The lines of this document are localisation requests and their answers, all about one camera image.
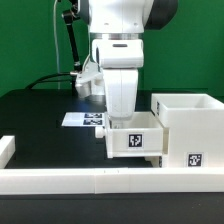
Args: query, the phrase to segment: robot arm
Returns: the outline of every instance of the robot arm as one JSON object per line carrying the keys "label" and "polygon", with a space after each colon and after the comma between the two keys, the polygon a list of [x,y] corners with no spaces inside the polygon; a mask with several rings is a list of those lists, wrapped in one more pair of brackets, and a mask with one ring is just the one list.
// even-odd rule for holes
{"label": "robot arm", "polygon": [[78,14],[89,25],[90,58],[103,74],[107,112],[120,127],[135,109],[138,68],[144,64],[144,29],[161,29],[178,0],[79,0]]}

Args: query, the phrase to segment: white border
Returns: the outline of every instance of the white border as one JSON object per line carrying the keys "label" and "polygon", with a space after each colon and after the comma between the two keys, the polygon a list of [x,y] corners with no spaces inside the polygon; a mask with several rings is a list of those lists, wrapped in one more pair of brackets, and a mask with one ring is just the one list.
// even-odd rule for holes
{"label": "white border", "polygon": [[[14,147],[3,137],[0,159]],[[0,169],[0,195],[150,192],[224,192],[224,168]]]}

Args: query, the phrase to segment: open box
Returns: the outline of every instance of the open box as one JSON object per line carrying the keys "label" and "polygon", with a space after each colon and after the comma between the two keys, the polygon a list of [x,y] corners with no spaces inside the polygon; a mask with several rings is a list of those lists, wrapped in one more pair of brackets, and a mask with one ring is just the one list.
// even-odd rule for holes
{"label": "open box", "polygon": [[162,155],[163,128],[151,112],[135,112],[121,129],[111,128],[107,114],[105,118],[108,158]]}

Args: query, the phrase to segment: black tabletop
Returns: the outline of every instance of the black tabletop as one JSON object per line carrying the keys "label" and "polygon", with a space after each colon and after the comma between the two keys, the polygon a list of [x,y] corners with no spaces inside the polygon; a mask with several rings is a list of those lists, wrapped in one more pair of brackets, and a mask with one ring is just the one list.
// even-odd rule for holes
{"label": "black tabletop", "polygon": [[[139,92],[137,111],[150,110]],[[94,128],[61,126],[66,112],[104,112],[105,103],[69,90],[15,90],[0,98],[0,136],[15,135],[6,169],[151,167],[141,158],[107,159]],[[0,196],[0,223],[223,223],[223,193]]]}

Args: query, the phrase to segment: black cable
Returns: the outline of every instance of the black cable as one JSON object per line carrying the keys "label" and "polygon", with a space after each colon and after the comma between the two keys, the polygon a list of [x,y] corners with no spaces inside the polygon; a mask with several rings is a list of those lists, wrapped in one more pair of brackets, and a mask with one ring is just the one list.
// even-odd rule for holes
{"label": "black cable", "polygon": [[[70,73],[68,72],[63,72],[63,73],[56,73],[56,74],[52,74],[52,75],[47,75],[47,76],[44,76],[42,78],[39,78],[37,79],[35,82],[29,84],[28,86],[25,87],[25,89],[32,89],[35,85],[41,83],[41,82],[51,82],[50,80],[49,81],[44,81],[46,79],[51,79],[51,78],[55,78],[55,77],[62,77],[62,76],[70,76]],[[52,80],[53,82],[61,82],[63,80]]]}

